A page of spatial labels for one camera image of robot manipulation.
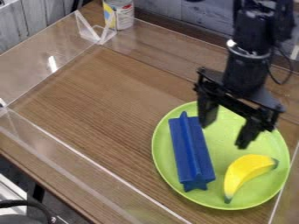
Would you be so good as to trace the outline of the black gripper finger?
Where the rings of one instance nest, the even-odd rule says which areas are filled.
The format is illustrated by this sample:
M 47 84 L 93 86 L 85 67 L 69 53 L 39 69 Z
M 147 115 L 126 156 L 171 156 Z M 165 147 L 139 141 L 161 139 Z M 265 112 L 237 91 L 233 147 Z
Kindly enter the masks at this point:
M 261 117 L 249 117 L 246 124 L 238 133 L 235 145 L 241 150 L 245 150 L 253 141 L 257 140 L 258 135 L 267 129 L 267 121 Z
M 207 128 L 217 121 L 219 104 L 205 93 L 201 93 L 198 97 L 198 110 L 201 126 Z

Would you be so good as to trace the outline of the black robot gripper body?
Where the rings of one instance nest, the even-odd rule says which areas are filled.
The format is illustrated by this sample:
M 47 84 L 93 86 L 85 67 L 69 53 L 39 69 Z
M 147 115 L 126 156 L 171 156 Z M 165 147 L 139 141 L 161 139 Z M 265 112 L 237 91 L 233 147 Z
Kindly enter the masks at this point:
M 274 48 L 274 45 L 242 45 L 230 40 L 225 71 L 201 67 L 194 85 L 198 97 L 201 93 L 207 94 L 219 107 L 230 109 L 246 120 L 251 116 L 265 119 L 267 131 L 275 129 L 278 117 L 286 111 L 265 87 L 271 74 Z

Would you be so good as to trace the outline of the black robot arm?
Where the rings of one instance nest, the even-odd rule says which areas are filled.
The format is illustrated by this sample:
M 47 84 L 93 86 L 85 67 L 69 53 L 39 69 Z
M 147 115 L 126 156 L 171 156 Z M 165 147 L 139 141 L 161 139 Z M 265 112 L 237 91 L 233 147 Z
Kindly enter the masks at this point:
M 266 82 L 274 77 L 274 54 L 293 36 L 294 1 L 234 0 L 233 10 L 234 33 L 227 41 L 226 69 L 218 72 L 202 67 L 194 90 L 202 126 L 217 121 L 219 107 L 245 117 L 235 145 L 246 149 L 261 132 L 277 128 L 278 117 L 286 112 Z

